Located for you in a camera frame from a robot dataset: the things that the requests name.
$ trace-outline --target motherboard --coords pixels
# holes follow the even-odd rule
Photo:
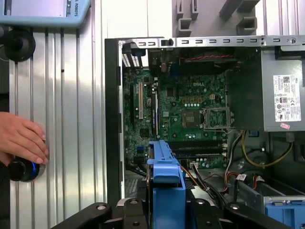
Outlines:
[[[162,139],[183,166],[226,167],[224,74],[157,78],[149,70],[126,70],[123,78],[128,165],[145,164],[149,141]]]

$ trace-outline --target pink sticker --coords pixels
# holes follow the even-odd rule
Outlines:
[[[285,124],[285,123],[281,123],[281,127],[286,129],[286,130],[289,130],[290,129],[290,125],[288,124]]]

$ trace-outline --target green circuit board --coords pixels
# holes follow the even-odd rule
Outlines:
[[[158,135],[153,127],[154,77],[149,70],[125,70],[123,74],[124,149],[129,164],[137,164],[148,155],[149,141],[204,141],[223,140],[223,132],[200,128],[204,108],[225,107],[225,78],[223,75],[170,76],[158,78]],[[210,123],[225,123],[225,116],[211,112]],[[184,159],[189,165],[198,163],[199,169],[220,168],[223,156]]]
[[[145,155],[152,134],[151,107],[146,105],[151,100],[147,86],[152,81],[149,71],[131,71],[124,74],[124,131],[125,158],[133,163],[137,154]],[[143,86],[143,119],[139,119],[139,83]]]
[[[220,140],[222,132],[203,131],[200,110],[225,107],[223,75],[181,76],[160,79],[160,136],[167,141]],[[223,124],[219,112],[210,123]]]

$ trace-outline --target hand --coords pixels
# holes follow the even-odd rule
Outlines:
[[[0,161],[8,165],[14,156],[37,164],[48,163],[43,129],[28,120],[0,112]]]

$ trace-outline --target yellow wire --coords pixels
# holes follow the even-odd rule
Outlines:
[[[257,164],[255,163],[254,161],[250,160],[247,156],[247,153],[246,153],[246,148],[244,146],[244,140],[245,140],[245,137],[246,137],[246,131],[244,130],[243,133],[242,133],[242,150],[243,150],[243,154],[244,156],[246,157],[247,161],[253,165],[253,166],[256,166],[256,167],[260,167],[260,168],[265,168],[265,167],[270,167],[270,166],[273,166],[275,164],[277,164],[278,162],[280,162],[281,160],[283,160],[289,153],[290,151],[292,150],[292,147],[293,147],[293,143],[291,144],[291,146],[289,147],[287,153],[285,153],[283,156],[281,156],[280,158],[276,159],[274,162],[271,162],[269,164],[266,164],[266,165],[260,165],[260,164]]]
[[[189,177],[190,177],[190,179],[192,179],[193,180],[193,182],[199,187],[199,188],[201,188],[200,187],[200,185],[197,183],[197,181],[195,180],[195,178],[184,168],[184,167],[182,167],[182,166],[180,166],[181,167],[181,169],[184,171],[184,172],[186,172],[186,174],[187,175],[189,175]]]

